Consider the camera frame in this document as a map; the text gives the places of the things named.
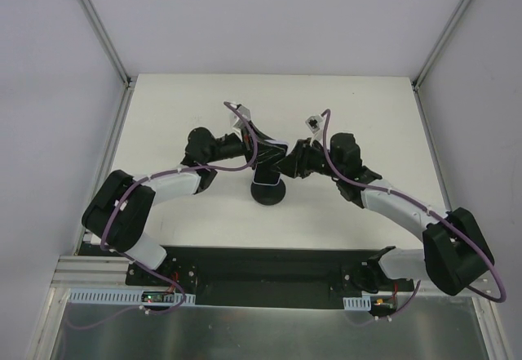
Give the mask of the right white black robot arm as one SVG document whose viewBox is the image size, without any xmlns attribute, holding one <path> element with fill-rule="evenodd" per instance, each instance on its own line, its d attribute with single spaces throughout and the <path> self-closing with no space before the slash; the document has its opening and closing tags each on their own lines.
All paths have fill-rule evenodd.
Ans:
<svg viewBox="0 0 522 360">
<path fill-rule="evenodd" d="M 395 280 L 410 278 L 429 280 L 445 294 L 455 296 L 494 265 L 487 242 L 468 210 L 433 209 L 394 189 L 364 165 L 352 134 L 333 135 L 328 148 L 317 141 L 298 140 L 273 167 L 291 178 L 313 173 L 330 177 L 345 200 L 388 218 L 422 242 L 413 250 L 385 247 L 362 263 L 352 277 L 363 291 L 386 290 Z"/>
</svg>

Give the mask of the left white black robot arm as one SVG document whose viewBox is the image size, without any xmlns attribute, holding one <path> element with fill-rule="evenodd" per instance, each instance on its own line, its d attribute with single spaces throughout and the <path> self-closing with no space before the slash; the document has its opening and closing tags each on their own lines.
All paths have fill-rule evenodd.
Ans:
<svg viewBox="0 0 522 360">
<path fill-rule="evenodd" d="M 265 205 L 277 204 L 285 186 L 272 165 L 284 158 L 288 144 L 274 140 L 254 125 L 216 138 L 204 128 L 188 135 L 184 159 L 179 167 L 155 175 L 132 176 L 111 172 L 84 211 L 81 223 L 108 247 L 144 265 L 144 276 L 156 286 L 167 284 L 172 266 L 167 252 L 144 232 L 151 209 L 174 198 L 207 190 L 217 176 L 211 163 L 243 157 L 253 169 L 253 198 Z"/>
</svg>

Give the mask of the black phone stand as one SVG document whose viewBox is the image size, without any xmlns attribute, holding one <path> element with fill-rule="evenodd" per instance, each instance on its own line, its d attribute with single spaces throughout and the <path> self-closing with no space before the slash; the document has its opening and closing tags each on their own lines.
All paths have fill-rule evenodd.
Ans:
<svg viewBox="0 0 522 360">
<path fill-rule="evenodd" d="M 250 185 L 250 194 L 258 204 L 274 206 L 285 198 L 286 186 L 283 180 L 280 180 L 276 185 L 252 183 Z"/>
</svg>

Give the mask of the purple smartphone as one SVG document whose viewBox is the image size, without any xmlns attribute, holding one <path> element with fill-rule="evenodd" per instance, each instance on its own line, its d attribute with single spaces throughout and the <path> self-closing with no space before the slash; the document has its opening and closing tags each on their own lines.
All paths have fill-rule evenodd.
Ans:
<svg viewBox="0 0 522 360">
<path fill-rule="evenodd" d="M 262 185 L 278 184 L 280 181 L 280 173 L 273 169 L 275 164 L 272 165 L 271 169 L 267 167 L 257 167 L 254 169 L 253 183 Z"/>
</svg>

